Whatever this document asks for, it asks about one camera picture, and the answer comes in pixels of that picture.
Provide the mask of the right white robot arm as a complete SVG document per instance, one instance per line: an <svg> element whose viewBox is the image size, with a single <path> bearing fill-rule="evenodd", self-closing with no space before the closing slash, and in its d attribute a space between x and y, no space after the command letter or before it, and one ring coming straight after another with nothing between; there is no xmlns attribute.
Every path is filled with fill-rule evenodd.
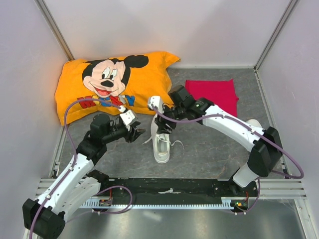
<svg viewBox="0 0 319 239"><path fill-rule="evenodd" d="M283 153L278 131L263 129L255 122L244 122L206 98L196 100L178 85L169 92L173 106L166 106L160 96L148 100L148 108L157 114L158 133L172 133L178 123L197 122L215 129L242 145L250 154L248 161L231 177L228 190L240 196L259 177L268 177Z"/></svg>

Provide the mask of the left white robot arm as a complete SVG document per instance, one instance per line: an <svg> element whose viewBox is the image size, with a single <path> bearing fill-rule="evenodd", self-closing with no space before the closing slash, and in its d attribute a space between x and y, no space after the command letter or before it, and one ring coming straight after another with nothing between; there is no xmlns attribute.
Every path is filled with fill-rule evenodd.
<svg viewBox="0 0 319 239"><path fill-rule="evenodd" d="M22 206L24 226L29 236L56 239L74 212L94 195L109 192L106 175L93 170L107 151L107 143L124 138L135 141L145 132L132 110L120 114L117 123L107 114L94 116L90 130L78 145L75 154L52 185L37 199L27 199Z"/></svg>

